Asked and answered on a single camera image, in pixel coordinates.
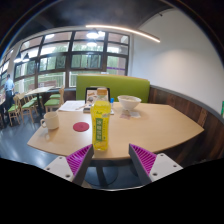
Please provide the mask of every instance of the white bowl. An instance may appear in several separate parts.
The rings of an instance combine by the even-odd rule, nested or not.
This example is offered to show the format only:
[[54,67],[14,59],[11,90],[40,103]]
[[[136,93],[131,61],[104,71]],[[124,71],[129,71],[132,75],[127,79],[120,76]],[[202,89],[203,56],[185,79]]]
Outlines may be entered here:
[[125,110],[133,110],[142,101],[140,98],[135,96],[122,95],[117,98]]

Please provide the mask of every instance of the red coaster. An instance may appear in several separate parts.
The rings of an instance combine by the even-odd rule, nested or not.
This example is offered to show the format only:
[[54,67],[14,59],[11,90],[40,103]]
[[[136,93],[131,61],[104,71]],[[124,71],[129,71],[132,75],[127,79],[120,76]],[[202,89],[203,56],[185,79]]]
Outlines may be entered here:
[[89,124],[86,122],[78,122],[73,125],[73,129],[79,132],[86,131],[89,129]]

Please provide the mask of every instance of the dining table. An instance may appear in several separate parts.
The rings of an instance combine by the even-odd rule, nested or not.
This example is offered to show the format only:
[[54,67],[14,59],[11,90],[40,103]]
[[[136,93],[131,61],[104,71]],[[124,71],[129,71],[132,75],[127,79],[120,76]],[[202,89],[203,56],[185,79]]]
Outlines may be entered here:
[[[192,119],[169,105],[140,103],[131,112],[123,109],[119,102],[114,102],[114,114],[109,119],[109,145],[105,151],[94,150],[92,161],[95,164],[109,164],[113,161],[130,159],[129,144],[144,148],[152,153],[182,144],[199,135],[204,129]],[[92,144],[92,120],[90,113],[57,110],[59,127],[55,130],[40,128],[28,141],[28,145],[56,155],[68,156],[73,152]],[[86,122],[89,129],[77,132],[73,125]],[[111,178],[107,184],[116,179],[117,171],[106,171],[104,165],[98,174],[107,172]],[[86,181],[97,185],[96,174],[86,175]]]
[[41,104],[40,104],[40,93],[45,93],[48,90],[54,88],[54,86],[46,86],[46,87],[40,87],[37,89],[34,89],[28,93],[25,94],[25,96],[29,96],[29,95],[37,95],[37,104],[38,104],[38,109],[39,109],[39,117],[37,119],[34,119],[35,123],[39,123],[40,119],[43,119],[43,115],[42,115],[42,109],[41,109]]

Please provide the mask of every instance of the chair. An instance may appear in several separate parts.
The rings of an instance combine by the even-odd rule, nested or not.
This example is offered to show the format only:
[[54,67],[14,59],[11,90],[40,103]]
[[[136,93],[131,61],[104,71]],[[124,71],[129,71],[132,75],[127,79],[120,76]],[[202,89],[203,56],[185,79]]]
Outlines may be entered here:
[[59,108],[61,105],[64,104],[64,86],[59,89],[59,93],[60,99],[50,99],[44,104],[46,113],[48,112],[48,109],[52,111],[53,108]]
[[23,117],[24,115],[30,115],[30,117],[32,119],[32,122],[34,123],[33,116],[32,116],[32,111],[33,110],[35,110],[36,115],[38,115],[36,105],[35,105],[35,101],[33,101],[33,100],[27,102],[26,104],[24,104],[21,107],[21,117],[22,117],[23,123],[24,123],[24,117]]
[[12,118],[14,119],[17,118],[17,121],[20,124],[18,116],[20,115],[21,103],[17,95],[13,97],[13,100],[15,104],[13,104],[11,108],[8,110],[11,126],[12,126]]
[[[41,107],[44,108],[42,96],[39,96]],[[34,101],[36,106],[38,106],[37,97],[33,97],[30,101]]]
[[59,100],[60,96],[61,96],[60,93],[59,94],[52,94],[50,96],[50,99],[58,99]]

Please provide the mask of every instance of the fluorescent light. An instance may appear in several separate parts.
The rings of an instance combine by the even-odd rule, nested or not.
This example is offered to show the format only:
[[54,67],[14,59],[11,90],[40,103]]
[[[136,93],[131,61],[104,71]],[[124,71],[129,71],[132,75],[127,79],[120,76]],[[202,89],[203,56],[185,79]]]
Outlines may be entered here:
[[117,26],[105,26],[105,25],[86,25],[86,27],[88,27],[88,28],[89,27],[100,27],[100,28],[109,28],[109,29],[115,29],[115,30],[123,30],[123,31],[127,31],[127,32],[130,32],[130,33],[138,34],[140,36],[143,36],[143,37],[149,38],[151,40],[154,40],[156,42],[160,42],[160,39],[158,37],[155,37],[151,34],[146,34],[146,33],[142,33],[142,32],[139,32],[139,31],[131,30],[131,29],[128,29],[128,28],[117,27]]
[[54,34],[49,34],[45,37],[45,39],[51,39],[52,37],[54,37]]
[[99,34],[98,34],[98,32],[97,32],[96,29],[93,29],[93,30],[89,31],[89,32],[86,34],[86,36],[87,36],[88,38],[96,39],[96,38],[99,37]]
[[99,31],[99,36],[100,37],[104,37],[105,36],[105,32]]

